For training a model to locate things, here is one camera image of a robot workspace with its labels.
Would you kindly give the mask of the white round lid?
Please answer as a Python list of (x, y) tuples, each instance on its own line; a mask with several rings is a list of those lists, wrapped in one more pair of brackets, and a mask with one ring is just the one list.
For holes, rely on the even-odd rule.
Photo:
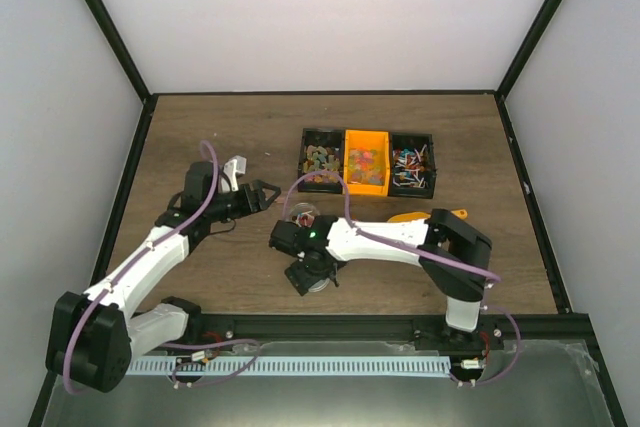
[(323, 280), (315, 282), (308, 288), (309, 293), (318, 293), (324, 290), (331, 283), (330, 278), (325, 278)]

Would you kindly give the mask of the clear plastic cup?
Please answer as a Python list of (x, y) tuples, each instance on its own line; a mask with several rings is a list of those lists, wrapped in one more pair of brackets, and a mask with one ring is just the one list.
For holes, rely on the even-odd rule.
[(291, 207), (285, 219), (300, 227), (311, 227), (319, 215), (320, 211), (313, 204), (302, 202)]

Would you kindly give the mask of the black bin with popsicle candies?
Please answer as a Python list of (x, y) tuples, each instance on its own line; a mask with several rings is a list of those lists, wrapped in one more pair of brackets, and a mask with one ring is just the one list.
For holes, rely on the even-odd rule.
[(341, 194), (343, 187), (334, 176), (320, 174), (320, 171), (344, 174), (345, 130), (304, 128), (302, 130), (298, 159), (298, 176), (313, 172), (300, 182), (299, 192)]

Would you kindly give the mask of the yellow bin with star candies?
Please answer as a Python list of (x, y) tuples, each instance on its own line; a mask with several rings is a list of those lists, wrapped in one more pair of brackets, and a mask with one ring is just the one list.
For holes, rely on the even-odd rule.
[(386, 197), (390, 185), (390, 134), (345, 131), (344, 181), (351, 195)]

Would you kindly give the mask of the black bin with lollipops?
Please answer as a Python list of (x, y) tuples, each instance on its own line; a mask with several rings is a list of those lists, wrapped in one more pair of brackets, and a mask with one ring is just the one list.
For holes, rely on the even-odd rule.
[(389, 197), (432, 199), (437, 168), (431, 134), (389, 134)]

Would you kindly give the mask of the orange plastic scoop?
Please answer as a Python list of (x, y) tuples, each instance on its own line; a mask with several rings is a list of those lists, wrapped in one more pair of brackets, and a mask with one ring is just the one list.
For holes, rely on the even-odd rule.
[[(466, 209), (456, 209), (452, 210), (452, 213), (462, 219), (465, 220), (468, 217), (468, 211)], [(432, 216), (430, 212), (424, 211), (413, 211), (407, 213), (396, 214), (388, 219), (390, 223), (401, 223), (401, 222), (409, 222), (420, 219), (429, 219)]]

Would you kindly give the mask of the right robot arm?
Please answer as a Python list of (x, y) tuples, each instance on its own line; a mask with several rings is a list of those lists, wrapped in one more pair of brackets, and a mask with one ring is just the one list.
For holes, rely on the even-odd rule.
[(444, 336), (458, 350), (480, 337), (480, 310), (488, 282), (492, 242), (445, 209), (427, 219), (356, 222), (319, 215), (309, 226), (280, 220), (269, 247), (293, 258), (285, 276), (299, 295), (336, 284), (340, 269), (352, 261), (387, 261), (421, 268), (446, 297)]

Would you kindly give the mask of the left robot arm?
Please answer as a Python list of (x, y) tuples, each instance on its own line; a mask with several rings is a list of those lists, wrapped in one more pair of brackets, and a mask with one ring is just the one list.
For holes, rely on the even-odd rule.
[(79, 383), (113, 390), (130, 364), (163, 345), (191, 351), (204, 339), (200, 306), (170, 296), (152, 310), (137, 309), (174, 267), (211, 236), (215, 223), (232, 223), (267, 210), (279, 187), (255, 180), (239, 183), (245, 160), (231, 158), (216, 171), (193, 163), (183, 189), (172, 196), (142, 244), (113, 272), (83, 293), (67, 292), (54, 306), (46, 368), (67, 387)]

